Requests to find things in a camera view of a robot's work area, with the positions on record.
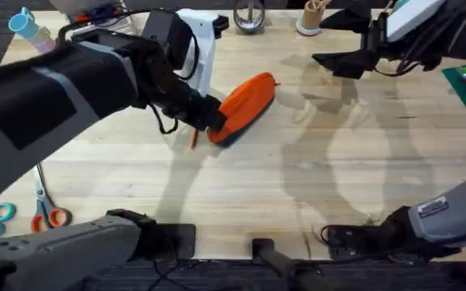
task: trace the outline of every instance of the orange-handled scissors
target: orange-handled scissors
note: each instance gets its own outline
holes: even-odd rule
[[[71,223],[71,212],[56,207],[49,198],[44,186],[44,176],[40,164],[33,168],[33,175],[36,186],[37,210],[32,219],[32,233],[39,233],[59,226],[68,226]]]

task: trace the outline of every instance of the orange object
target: orange object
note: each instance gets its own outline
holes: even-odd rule
[[[231,92],[218,108],[226,116],[226,123],[220,131],[208,129],[210,141],[223,147],[235,142],[273,102],[275,86],[273,75],[263,73]]]
[[[48,213],[49,223],[53,227],[65,226],[66,221],[68,220],[68,215],[69,214],[62,209],[53,209],[50,213]],[[45,220],[45,217],[43,217],[42,214],[35,215],[32,219],[32,233],[36,234],[47,230],[47,223],[48,222]]]
[[[197,145],[197,139],[199,138],[199,131],[194,129],[192,133],[192,139],[190,139],[190,149],[195,150],[195,146]]]

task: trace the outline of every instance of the orange handle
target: orange handle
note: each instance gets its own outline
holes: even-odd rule
[[[37,214],[32,219],[32,233],[37,234],[40,233],[40,221],[42,221],[43,217],[40,214]]]
[[[63,217],[63,220],[58,221],[57,215]],[[48,216],[49,222],[54,227],[65,226],[66,224],[68,224],[69,221],[69,214],[67,213],[67,211],[64,211],[62,209],[53,209],[50,213],[48,213]]]

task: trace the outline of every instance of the pencil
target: pencil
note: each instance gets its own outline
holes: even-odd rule
[[[197,145],[197,138],[199,137],[199,131],[193,129],[192,138],[190,139],[190,149],[195,150],[195,146]]]

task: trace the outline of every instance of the orange brush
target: orange brush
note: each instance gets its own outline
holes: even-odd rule
[[[276,86],[271,73],[259,74],[236,88],[218,110],[227,120],[220,131],[208,129],[208,138],[221,147],[229,147],[264,114],[274,100]]]

